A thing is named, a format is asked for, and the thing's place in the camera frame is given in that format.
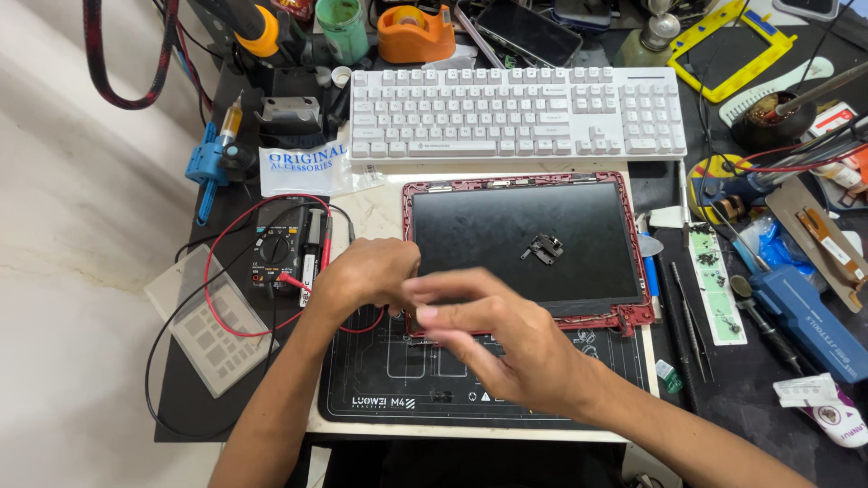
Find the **white desk surface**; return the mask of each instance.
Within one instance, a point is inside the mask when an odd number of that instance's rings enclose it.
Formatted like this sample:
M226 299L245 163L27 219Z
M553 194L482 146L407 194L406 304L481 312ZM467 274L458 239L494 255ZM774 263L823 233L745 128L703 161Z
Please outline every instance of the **white desk surface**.
M539 175L543 173L590 173L595 171L619 171L624 177L628 195L630 179L627 172L627 162L573 162L573 163L520 163L520 164L475 164L475 165L392 165L380 166L385 177L385 184L351 195L332 199L352 217L356 235L368 239L378 237L402 238L403 219L401 205L401 188L412 181L443 181L460 180L506 175ZM337 256L346 249L347 230L344 225L335 222L332 239L332 256ZM650 326L643 326L640 332L645 345L645 358L648 373L656 379L654 371L654 348L651 345ZM651 393L660 396L656 380L649 382ZM626 442L627 440L612 432L577 431L577 430L543 430L543 429L511 429L498 427L449 427L441 425L384 425L349 422L329 422L319 415L317 408L317 393L313 395L313 404L307 420L308 432L328 432L343 434L367 434L384 436L420 436L445 438L488 438L488 439L534 439L534 440L571 440L591 442Z

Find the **bottle cap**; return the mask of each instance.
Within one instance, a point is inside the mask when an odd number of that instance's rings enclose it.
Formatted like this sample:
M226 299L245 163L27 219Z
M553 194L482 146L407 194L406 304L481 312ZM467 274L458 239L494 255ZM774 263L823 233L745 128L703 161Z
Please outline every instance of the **bottle cap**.
M639 38L648 49L662 51L680 32L678 19L672 14L662 14L648 19Z

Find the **spacebar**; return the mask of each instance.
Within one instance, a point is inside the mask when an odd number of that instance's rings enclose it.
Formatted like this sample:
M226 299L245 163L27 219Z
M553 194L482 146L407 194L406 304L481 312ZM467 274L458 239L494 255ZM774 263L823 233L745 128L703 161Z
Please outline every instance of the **spacebar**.
M493 156L497 154L494 141L442 141L409 142L408 155L413 156Z

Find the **green jar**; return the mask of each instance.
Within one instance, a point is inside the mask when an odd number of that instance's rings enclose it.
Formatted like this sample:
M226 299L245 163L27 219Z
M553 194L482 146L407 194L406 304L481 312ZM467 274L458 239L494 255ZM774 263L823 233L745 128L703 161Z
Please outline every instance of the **green jar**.
M319 0L316 15L335 61L350 66L365 56L368 36L357 0Z

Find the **blue clamp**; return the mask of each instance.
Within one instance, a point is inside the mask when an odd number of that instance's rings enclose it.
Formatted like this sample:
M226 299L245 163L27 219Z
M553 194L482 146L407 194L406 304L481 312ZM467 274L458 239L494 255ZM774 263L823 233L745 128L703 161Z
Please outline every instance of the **blue clamp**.
M214 142L216 139L217 126L213 122L209 122L205 126L202 142L193 149L190 162L187 164L187 171L184 172L187 179L199 183L200 186L206 185L205 195L202 196L199 213L196 215L196 223L201 226L205 225L208 214L211 213L211 205L214 203L217 187L225 187L229 184L226 170L217 165L223 156L223 146Z

